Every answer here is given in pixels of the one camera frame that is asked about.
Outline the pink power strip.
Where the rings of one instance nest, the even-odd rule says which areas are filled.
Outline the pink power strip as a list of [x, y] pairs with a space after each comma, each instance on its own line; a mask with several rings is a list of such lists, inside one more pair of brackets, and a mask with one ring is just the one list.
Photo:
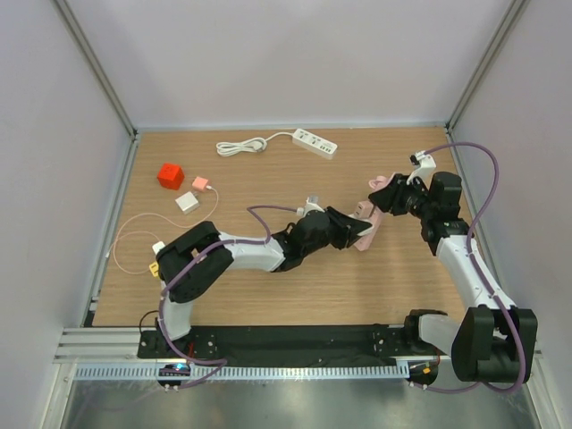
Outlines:
[[[369, 187], [371, 188], [372, 191], [384, 189], [384, 188], [386, 188], [386, 185], [387, 185], [390, 177], [377, 176], [375, 179], [370, 180], [368, 182]], [[370, 221], [374, 225], [374, 233], [372, 234], [372, 241], [373, 241], [373, 238], [374, 238], [375, 234], [377, 233], [377, 231], [378, 231], [378, 229], [382, 223], [383, 217], [384, 217], [384, 213], [375, 207], [375, 214], [374, 214], [372, 220]], [[368, 250], [368, 248], [357, 248], [357, 250], [358, 251], [366, 251], [366, 250]]]

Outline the white power strip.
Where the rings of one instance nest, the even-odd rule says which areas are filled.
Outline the white power strip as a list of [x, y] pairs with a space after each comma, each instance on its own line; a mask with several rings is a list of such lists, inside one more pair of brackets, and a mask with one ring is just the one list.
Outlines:
[[332, 160], [338, 150], [337, 144], [304, 129], [296, 129], [292, 132], [279, 131], [267, 138], [256, 137], [241, 142], [218, 142], [215, 149], [217, 155], [222, 157], [235, 156], [240, 153], [262, 153], [266, 151], [271, 140], [279, 137], [290, 137], [295, 146], [302, 147], [327, 160]]

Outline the pink usb charger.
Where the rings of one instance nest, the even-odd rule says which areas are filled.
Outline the pink usb charger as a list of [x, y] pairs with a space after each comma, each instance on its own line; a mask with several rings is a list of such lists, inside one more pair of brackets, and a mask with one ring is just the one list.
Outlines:
[[199, 192], [205, 192], [209, 190], [210, 182], [209, 179], [197, 176], [191, 183], [191, 187]]

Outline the white square charger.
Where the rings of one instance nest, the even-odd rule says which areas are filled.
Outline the white square charger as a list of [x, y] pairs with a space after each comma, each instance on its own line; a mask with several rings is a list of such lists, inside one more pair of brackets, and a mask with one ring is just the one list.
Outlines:
[[177, 207], [185, 214], [189, 214], [192, 211], [200, 207], [200, 202], [198, 201], [195, 194], [188, 191], [175, 199]]

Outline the red cube adapter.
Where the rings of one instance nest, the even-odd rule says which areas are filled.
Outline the red cube adapter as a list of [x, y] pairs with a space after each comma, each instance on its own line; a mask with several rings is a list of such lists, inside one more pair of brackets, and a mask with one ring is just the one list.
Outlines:
[[156, 178], [163, 188], [178, 190], [184, 182], [185, 174], [179, 165], [164, 163]]

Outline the mauve dual usb charger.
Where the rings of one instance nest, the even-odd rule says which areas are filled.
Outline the mauve dual usb charger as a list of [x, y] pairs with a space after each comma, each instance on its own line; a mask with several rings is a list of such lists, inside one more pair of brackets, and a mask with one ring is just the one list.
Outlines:
[[375, 214], [375, 207], [369, 200], [359, 201], [357, 203], [354, 217], [359, 220], [371, 221]]

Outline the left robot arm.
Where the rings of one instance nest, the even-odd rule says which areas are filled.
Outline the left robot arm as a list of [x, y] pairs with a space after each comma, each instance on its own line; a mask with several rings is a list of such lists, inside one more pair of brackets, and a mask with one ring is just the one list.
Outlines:
[[282, 231], [272, 233], [264, 224], [263, 238], [231, 235], [204, 221], [156, 251], [163, 287], [157, 343], [161, 351], [170, 358], [186, 353], [193, 303], [225, 272], [287, 272], [322, 248], [360, 247], [374, 234], [370, 218], [359, 219], [331, 206], [322, 208], [312, 198], [296, 212], [299, 220]]

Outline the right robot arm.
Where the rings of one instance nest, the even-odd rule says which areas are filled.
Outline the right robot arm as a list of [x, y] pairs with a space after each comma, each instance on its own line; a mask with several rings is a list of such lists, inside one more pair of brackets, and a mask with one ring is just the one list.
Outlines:
[[481, 258], [468, 223], [459, 215], [462, 186], [452, 172], [437, 172], [430, 184], [405, 174], [371, 184], [369, 201], [385, 214], [413, 215], [421, 236], [443, 264], [467, 310], [461, 324], [440, 339], [421, 315], [402, 335], [405, 348], [425, 353], [435, 345], [446, 352], [462, 382], [526, 383], [530, 377], [538, 321], [501, 289]]

